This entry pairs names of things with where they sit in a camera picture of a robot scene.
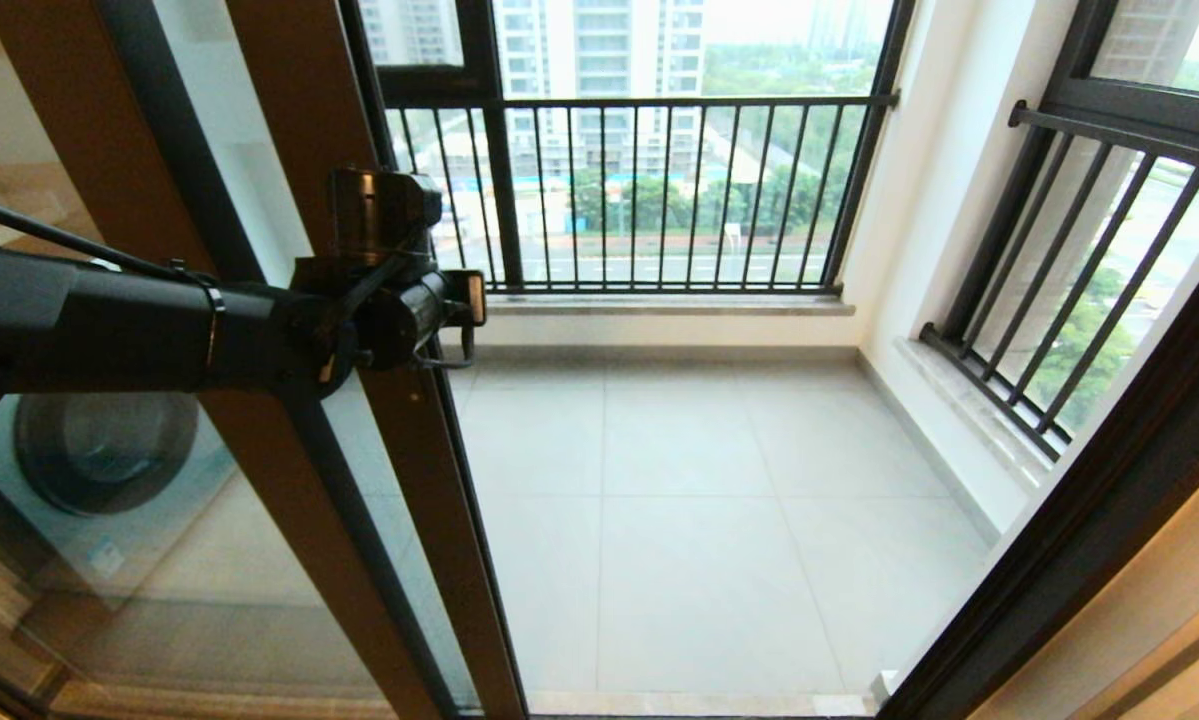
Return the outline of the brown sliding door with lock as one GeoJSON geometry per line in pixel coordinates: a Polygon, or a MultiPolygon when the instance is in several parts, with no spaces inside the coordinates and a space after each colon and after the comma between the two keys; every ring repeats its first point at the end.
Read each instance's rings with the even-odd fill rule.
{"type": "MultiPolygon", "coordinates": [[[[191,97],[225,149],[227,184],[251,192],[245,225],[265,270],[296,270],[303,236],[315,258],[335,250],[329,179],[335,169],[399,173],[360,0],[153,0],[171,23],[174,56],[191,97]]],[[[459,432],[448,370],[360,369],[347,391],[363,397],[406,502],[416,553],[427,565],[410,611],[424,659],[448,697],[474,692],[483,720],[529,720],[498,577],[459,432]]]]}

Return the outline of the long black window railing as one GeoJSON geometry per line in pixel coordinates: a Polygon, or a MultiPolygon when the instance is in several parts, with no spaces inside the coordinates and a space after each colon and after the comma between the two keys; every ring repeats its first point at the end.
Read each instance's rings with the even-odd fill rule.
{"type": "Polygon", "coordinates": [[[440,264],[495,294],[840,292],[897,93],[387,102],[440,264]]]}

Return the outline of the brown glass door without lock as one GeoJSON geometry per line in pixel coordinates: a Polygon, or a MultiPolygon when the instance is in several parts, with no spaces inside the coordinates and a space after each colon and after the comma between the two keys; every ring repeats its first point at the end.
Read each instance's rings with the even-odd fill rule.
{"type": "MultiPolygon", "coordinates": [[[[209,137],[153,0],[0,0],[0,165],[58,161],[100,246],[287,288],[227,184],[251,146],[209,137]]],[[[369,419],[325,398],[195,397],[234,473],[123,605],[38,591],[0,550],[0,714],[34,720],[439,716],[382,530],[406,532],[369,419]]]]}

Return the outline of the long grey stone window sill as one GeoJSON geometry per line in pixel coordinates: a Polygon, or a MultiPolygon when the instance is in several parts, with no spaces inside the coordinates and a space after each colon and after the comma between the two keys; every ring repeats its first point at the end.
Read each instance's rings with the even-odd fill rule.
{"type": "Polygon", "coordinates": [[[494,294],[486,319],[504,316],[854,316],[858,307],[818,295],[494,294]]]}

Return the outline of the silver front-load washing machine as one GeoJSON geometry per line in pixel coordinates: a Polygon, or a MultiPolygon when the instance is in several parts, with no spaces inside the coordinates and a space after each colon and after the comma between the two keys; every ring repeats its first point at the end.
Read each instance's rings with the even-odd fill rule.
{"type": "Polygon", "coordinates": [[[38,591],[128,601],[235,462],[195,397],[0,401],[0,550],[38,591]]]}

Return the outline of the short grey stone window sill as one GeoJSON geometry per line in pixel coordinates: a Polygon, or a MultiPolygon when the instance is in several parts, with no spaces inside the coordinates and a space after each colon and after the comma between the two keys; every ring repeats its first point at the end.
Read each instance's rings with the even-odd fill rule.
{"type": "Polygon", "coordinates": [[[1050,477],[1053,461],[1034,446],[1024,430],[1012,423],[1012,416],[998,409],[992,398],[965,377],[960,365],[923,341],[897,337],[892,347],[942,398],[942,404],[954,411],[963,425],[980,438],[988,454],[995,456],[1018,486],[1028,491],[1043,488],[1044,480],[1050,477]]]}

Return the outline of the short black window railing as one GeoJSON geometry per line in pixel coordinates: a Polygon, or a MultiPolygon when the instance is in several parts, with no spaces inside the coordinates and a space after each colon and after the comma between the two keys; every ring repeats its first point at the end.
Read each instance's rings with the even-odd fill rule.
{"type": "Polygon", "coordinates": [[[1199,255],[1199,137],[1016,102],[1024,141],[923,341],[1055,460],[1199,255]]]}

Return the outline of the narrow dark window frame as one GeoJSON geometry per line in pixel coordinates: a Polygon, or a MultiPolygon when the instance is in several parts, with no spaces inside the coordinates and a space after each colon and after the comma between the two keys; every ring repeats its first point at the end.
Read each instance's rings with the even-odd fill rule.
{"type": "Polygon", "coordinates": [[[1199,0],[1076,0],[1037,110],[1199,151],[1199,0]]]}

